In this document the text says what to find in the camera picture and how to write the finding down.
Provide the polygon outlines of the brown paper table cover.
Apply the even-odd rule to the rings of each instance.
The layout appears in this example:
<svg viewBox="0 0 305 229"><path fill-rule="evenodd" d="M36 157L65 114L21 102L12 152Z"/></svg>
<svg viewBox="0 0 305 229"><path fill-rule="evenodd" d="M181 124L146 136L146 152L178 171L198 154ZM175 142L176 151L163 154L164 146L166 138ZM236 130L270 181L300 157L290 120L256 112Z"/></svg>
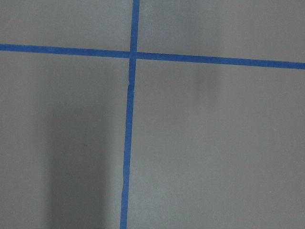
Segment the brown paper table cover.
<svg viewBox="0 0 305 229"><path fill-rule="evenodd" d="M3 229L302 229L302 0L3 0Z"/></svg>

